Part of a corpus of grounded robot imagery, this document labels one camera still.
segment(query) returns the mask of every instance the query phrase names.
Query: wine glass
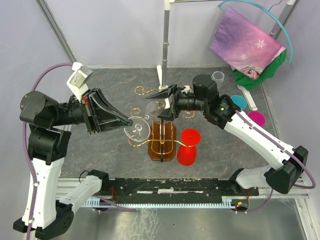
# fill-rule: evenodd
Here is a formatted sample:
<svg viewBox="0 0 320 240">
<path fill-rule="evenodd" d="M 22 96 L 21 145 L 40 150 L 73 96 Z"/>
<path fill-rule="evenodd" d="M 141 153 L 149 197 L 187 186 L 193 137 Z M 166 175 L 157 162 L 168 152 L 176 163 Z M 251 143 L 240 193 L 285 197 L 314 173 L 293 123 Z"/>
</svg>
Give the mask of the wine glass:
<svg viewBox="0 0 320 240">
<path fill-rule="evenodd" d="M 150 126 L 147 122 L 149 119 L 157 118 L 165 108 L 164 100 L 151 100 L 146 108 L 146 114 L 143 117 L 132 116 L 132 126 L 124 128 L 127 137 L 135 142 L 144 142 L 150 136 Z"/>
</svg>

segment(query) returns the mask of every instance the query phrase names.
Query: purple cloth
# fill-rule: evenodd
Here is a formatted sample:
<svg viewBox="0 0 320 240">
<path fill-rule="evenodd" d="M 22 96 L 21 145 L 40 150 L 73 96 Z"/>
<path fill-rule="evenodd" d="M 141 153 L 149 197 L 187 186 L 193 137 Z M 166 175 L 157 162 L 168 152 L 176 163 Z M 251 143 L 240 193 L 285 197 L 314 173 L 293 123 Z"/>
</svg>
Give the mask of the purple cloth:
<svg viewBox="0 0 320 240">
<path fill-rule="evenodd" d="M 257 80 L 285 48 L 271 36 L 229 7 L 214 34 L 210 50 L 232 67 Z"/>
</svg>

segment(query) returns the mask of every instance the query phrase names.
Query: gray wall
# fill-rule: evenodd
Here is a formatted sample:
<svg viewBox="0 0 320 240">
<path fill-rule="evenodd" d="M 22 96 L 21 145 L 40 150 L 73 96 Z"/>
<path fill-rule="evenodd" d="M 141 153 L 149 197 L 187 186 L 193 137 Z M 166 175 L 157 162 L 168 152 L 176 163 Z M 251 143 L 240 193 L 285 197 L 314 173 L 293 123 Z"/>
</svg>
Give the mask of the gray wall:
<svg viewBox="0 0 320 240">
<path fill-rule="evenodd" d="M 22 239 L 13 222 L 22 217 L 28 197 L 29 169 L 22 148 L 20 101 L 40 73 L 68 59 L 34 0 L 3 1 L 0 8 L 0 233 L 3 240 Z M 39 90 L 65 100 L 70 67 L 56 69 Z"/>
<path fill-rule="evenodd" d="M 265 82 L 282 138 L 309 150 L 307 167 L 320 185 L 320 2 L 301 0 L 287 25 L 294 56 Z M 309 191 L 320 216 L 320 187 Z"/>
<path fill-rule="evenodd" d="M 46 0 L 77 59 L 87 65 L 155 67 L 162 60 L 163 0 Z M 209 50 L 223 10 L 221 1 L 171 6 L 169 66 L 224 63 Z M 256 0 L 269 8 L 279 0 Z M 286 1 L 275 6 L 276 16 Z M 246 3 L 226 3 L 269 32 L 274 21 Z"/>
</svg>

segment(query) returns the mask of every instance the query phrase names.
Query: green cloth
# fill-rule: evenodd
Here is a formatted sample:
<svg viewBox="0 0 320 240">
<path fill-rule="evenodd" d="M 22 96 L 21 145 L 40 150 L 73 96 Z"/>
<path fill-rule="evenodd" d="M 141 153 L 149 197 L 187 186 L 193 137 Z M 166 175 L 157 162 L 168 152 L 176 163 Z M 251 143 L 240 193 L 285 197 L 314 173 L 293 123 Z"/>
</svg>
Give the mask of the green cloth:
<svg viewBox="0 0 320 240">
<path fill-rule="evenodd" d="M 245 87 L 248 91 L 251 91 L 259 84 L 262 84 L 266 79 L 273 78 L 278 67 L 286 60 L 287 49 L 285 49 L 279 56 L 277 56 L 266 68 L 262 71 L 257 80 L 252 80 L 250 77 L 244 75 L 238 70 L 233 70 L 235 75 L 235 82 L 239 86 Z"/>
</svg>

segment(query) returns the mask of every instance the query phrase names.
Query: light blue tube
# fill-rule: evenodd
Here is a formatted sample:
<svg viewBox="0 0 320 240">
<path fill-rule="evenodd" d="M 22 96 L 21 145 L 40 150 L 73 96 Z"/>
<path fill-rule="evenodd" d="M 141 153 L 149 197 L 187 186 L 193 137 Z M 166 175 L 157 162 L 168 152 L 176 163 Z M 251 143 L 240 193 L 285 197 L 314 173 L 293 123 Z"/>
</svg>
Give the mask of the light blue tube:
<svg viewBox="0 0 320 240">
<path fill-rule="evenodd" d="M 218 6 L 223 9 L 224 11 L 226 11 L 223 7 L 222 4 L 226 3 L 226 2 L 241 2 L 241 3 L 246 3 L 246 4 L 250 4 L 253 5 L 259 9 L 261 9 L 262 11 L 264 11 L 265 13 L 267 13 L 270 17 L 273 18 L 273 20 L 275 20 L 275 22 L 280 26 L 280 28 L 282 29 L 282 31 L 284 32 L 284 35 L 289 43 L 289 48 L 290 48 L 290 57 L 289 60 L 286 60 L 289 64 L 292 61 L 293 55 L 294 55 L 294 49 L 292 47 L 292 43 L 289 37 L 289 34 L 287 32 L 287 30 L 285 29 L 285 27 L 282 25 L 282 23 L 278 20 L 278 18 L 276 18 L 275 15 L 273 15 L 271 12 L 269 12 L 266 8 L 264 8 L 263 6 L 257 4 L 256 2 L 253 1 L 247 1 L 247 0 L 225 0 L 223 2 L 221 2 Z"/>
</svg>

